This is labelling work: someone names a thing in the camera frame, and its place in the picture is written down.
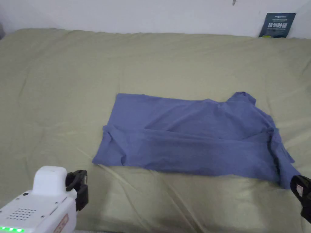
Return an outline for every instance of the blue t-shirt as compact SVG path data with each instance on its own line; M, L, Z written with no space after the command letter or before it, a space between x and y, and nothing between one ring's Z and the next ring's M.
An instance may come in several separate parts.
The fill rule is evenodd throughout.
M118 94L93 163L234 174L290 189L299 172L273 119L255 103L245 92L226 102Z

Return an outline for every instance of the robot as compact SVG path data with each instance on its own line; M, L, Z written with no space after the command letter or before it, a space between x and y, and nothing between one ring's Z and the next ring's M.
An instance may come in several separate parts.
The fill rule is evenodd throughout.
M73 233L77 211L88 203L87 171L67 173L63 167L44 166L33 189L0 209L0 233ZM301 216L311 223L311 180L294 176L291 189L302 204Z

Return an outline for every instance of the mattress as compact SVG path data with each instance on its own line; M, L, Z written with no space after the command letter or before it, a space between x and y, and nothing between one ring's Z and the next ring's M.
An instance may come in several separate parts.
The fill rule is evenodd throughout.
M92 164L117 93L257 99L311 177L311 40L26 29L0 41L0 206L44 165L88 171L77 230L310 232L291 191L238 176Z

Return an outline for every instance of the white robot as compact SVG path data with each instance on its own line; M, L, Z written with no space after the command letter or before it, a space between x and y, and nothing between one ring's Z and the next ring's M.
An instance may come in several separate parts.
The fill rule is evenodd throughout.
M0 233L72 233L88 203L87 172L44 166L28 190L0 209Z

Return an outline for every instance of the dark blue sign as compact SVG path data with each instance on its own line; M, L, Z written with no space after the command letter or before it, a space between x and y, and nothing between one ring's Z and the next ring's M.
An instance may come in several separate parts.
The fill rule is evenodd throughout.
M259 37L285 38L296 13L267 13Z

